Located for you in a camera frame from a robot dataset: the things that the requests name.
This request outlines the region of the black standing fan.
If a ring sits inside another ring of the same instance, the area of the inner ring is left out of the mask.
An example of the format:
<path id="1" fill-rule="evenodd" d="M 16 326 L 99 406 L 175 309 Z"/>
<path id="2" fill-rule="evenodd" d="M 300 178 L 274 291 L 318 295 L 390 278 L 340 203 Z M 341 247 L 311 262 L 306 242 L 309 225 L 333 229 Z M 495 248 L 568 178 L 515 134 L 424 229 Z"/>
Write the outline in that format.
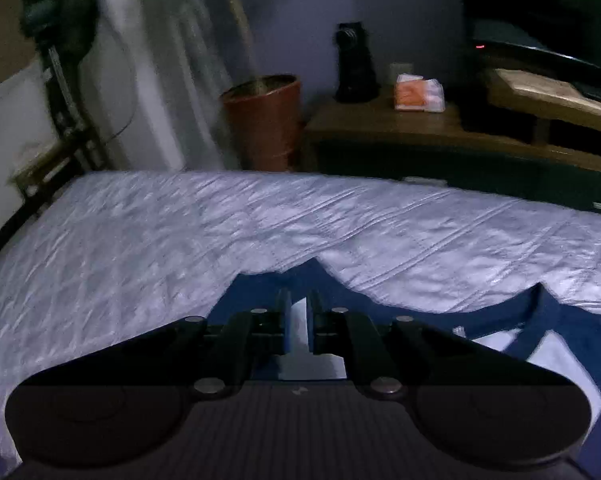
<path id="1" fill-rule="evenodd" d="M 127 46 L 108 26 L 126 57 L 130 80 L 130 112 L 126 122 L 103 138 L 84 103 L 80 65 L 92 50 L 104 18 L 99 0 L 22 0 L 20 30 L 35 44 L 41 63 L 46 105 L 61 147 L 91 170 L 110 170 L 107 146 L 131 126 L 138 109 L 136 71 Z"/>

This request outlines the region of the potted tree in red pot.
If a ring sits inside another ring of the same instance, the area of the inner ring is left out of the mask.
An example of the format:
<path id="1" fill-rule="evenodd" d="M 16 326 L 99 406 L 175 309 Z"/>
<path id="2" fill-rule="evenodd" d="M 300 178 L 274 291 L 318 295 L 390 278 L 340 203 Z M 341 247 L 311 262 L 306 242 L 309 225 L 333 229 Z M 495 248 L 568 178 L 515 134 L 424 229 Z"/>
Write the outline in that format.
<path id="1" fill-rule="evenodd" d="M 220 96 L 240 168 L 290 172 L 300 133 L 301 84 L 291 74 L 261 70 L 256 42 L 243 0 L 226 0 L 248 79 Z"/>

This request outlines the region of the wooden TV stand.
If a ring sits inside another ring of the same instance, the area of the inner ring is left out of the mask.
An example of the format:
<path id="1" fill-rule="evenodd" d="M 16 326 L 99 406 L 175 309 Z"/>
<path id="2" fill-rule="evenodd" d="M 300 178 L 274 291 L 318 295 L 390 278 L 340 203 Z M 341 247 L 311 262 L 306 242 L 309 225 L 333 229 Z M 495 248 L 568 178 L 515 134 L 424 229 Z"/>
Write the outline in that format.
<path id="1" fill-rule="evenodd" d="M 393 89 L 373 101 L 317 106 L 297 148 L 301 171 L 434 181 L 453 188 L 601 212 L 601 124 L 517 96 L 499 74 L 488 100 L 403 112 Z"/>

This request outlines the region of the orange tissue box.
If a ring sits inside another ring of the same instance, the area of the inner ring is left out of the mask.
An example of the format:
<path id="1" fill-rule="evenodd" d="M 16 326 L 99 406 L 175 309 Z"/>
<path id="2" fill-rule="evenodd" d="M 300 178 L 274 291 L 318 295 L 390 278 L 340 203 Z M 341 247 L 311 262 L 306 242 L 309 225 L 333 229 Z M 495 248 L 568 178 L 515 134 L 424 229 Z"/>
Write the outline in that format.
<path id="1" fill-rule="evenodd" d="M 401 112 L 443 113 L 445 91 L 437 79 L 400 74 L 393 86 L 393 107 Z"/>

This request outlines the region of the large black television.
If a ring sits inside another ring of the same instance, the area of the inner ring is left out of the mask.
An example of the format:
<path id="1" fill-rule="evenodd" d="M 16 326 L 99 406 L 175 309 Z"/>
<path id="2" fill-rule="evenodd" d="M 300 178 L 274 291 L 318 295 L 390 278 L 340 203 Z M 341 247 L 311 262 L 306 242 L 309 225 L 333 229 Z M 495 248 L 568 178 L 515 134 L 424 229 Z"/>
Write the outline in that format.
<path id="1" fill-rule="evenodd" d="M 476 50 L 601 102 L 601 0 L 461 1 L 463 39 Z"/>

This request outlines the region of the blue raglan graphic shirt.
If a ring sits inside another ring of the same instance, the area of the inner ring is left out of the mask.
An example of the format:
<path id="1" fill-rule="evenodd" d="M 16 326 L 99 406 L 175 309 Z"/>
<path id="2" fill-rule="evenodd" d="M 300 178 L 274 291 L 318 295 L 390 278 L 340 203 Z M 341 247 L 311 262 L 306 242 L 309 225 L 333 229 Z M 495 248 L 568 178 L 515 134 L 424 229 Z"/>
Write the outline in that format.
<path id="1" fill-rule="evenodd" d="M 387 324 L 401 314 L 410 315 L 439 330 L 569 378 L 585 393 L 592 408 L 590 432 L 578 463 L 601 479 L 601 315 L 561 304 L 541 284 L 476 311 L 409 310 L 378 304 L 354 292 L 319 261 L 311 259 L 282 273 L 238 275 L 210 311 L 208 321 L 224 324 L 235 313 L 267 307 L 276 301 L 281 289 L 287 289 L 294 302 L 317 292 L 325 307 L 364 313 L 376 324 Z"/>

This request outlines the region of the dark wooden chair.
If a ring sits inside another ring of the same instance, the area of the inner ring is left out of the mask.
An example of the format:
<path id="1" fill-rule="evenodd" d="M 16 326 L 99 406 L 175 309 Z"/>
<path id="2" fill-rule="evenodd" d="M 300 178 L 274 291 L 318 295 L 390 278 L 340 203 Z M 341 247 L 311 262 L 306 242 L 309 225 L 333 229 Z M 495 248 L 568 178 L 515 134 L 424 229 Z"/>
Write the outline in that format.
<path id="1" fill-rule="evenodd" d="M 112 166 L 95 125 L 81 101 L 78 66 L 65 63 L 57 48 L 41 53 L 46 105 L 55 138 L 32 148 L 16 162 L 10 182 L 26 202 L 54 200 L 67 183 Z"/>

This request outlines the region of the black speaker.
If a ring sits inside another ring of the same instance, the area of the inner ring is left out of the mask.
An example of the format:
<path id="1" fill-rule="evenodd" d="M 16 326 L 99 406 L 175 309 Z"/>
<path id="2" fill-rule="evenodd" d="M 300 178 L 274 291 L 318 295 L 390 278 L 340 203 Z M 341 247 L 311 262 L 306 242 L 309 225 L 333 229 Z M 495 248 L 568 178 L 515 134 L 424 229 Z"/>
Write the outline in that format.
<path id="1" fill-rule="evenodd" d="M 337 89 L 341 104 L 362 104 L 379 97 L 381 86 L 369 47 L 369 34 L 361 22 L 339 23 L 334 34 L 337 49 Z"/>

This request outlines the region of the grey curtain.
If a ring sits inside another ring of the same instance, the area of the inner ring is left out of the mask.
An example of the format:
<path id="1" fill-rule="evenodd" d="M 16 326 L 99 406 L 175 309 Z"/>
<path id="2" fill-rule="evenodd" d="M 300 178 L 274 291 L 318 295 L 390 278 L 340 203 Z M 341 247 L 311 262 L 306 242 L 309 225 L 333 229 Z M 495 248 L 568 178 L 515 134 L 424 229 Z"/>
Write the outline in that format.
<path id="1" fill-rule="evenodd" d="M 220 96 L 232 86 L 205 0 L 142 0 L 174 136 L 191 170 L 240 168 Z"/>

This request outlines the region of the white wall socket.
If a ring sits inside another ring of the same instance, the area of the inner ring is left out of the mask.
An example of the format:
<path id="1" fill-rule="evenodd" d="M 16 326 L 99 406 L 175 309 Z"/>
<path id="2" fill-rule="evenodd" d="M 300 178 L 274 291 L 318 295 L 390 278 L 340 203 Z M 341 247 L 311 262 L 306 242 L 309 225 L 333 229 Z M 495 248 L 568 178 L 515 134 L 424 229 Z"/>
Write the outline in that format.
<path id="1" fill-rule="evenodd" d="M 388 64 L 387 80 L 389 84 L 396 84 L 396 81 L 401 75 L 412 75 L 414 65 L 412 63 L 393 62 Z"/>

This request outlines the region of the silver quilted bedspread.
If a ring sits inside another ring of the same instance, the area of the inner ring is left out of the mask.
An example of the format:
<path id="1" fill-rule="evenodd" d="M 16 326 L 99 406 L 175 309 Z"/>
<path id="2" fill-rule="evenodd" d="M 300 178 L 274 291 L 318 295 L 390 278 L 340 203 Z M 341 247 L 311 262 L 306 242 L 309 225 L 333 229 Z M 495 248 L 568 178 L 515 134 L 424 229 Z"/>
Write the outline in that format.
<path id="1" fill-rule="evenodd" d="M 313 258 L 382 304 L 468 312 L 541 283 L 601 314 L 600 214 L 373 179 L 90 174 L 0 256 L 0 457 L 18 461 L 3 414 L 27 376 Z"/>

